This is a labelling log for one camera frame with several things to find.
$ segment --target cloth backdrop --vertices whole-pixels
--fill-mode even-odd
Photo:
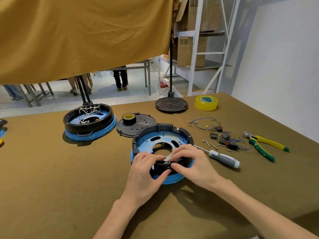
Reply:
[[[0,84],[58,80],[169,50],[178,0],[0,0]]]

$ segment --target green label inside tape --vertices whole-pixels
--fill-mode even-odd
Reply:
[[[202,101],[202,102],[207,102],[207,103],[214,102],[214,100],[213,100],[212,98],[207,97],[207,96],[201,97],[201,98],[200,98],[200,101]]]

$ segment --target forearm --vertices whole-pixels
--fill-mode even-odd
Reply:
[[[309,231],[250,197],[229,180],[213,188],[222,199],[245,216],[265,238],[317,238]]]
[[[123,199],[115,201],[109,215],[93,239],[120,239],[137,209],[130,201]]]

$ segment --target jeans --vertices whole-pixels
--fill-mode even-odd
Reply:
[[[121,78],[122,78],[123,85],[121,84],[121,80],[120,80],[120,72],[121,72]],[[114,73],[113,76],[114,76],[117,88],[121,88],[121,86],[122,87],[127,86],[127,71],[125,69],[124,70],[113,70],[113,73]]]
[[[14,99],[23,98],[22,94],[20,93],[16,85],[3,85],[3,86],[8,92],[9,96],[11,96],[12,98]]]

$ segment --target screwdriver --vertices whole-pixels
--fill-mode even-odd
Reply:
[[[216,159],[217,161],[225,164],[225,165],[228,165],[229,167],[232,167],[232,168],[235,168],[237,169],[239,167],[239,161],[232,158],[231,156],[228,156],[226,154],[221,154],[221,153],[218,153],[218,152],[215,152],[214,150],[210,150],[210,151],[207,151],[201,147],[198,147],[196,145],[194,145],[195,147],[197,148],[200,148],[201,150],[203,150],[204,152],[208,153],[208,155],[211,157],[211,158],[214,158]]]

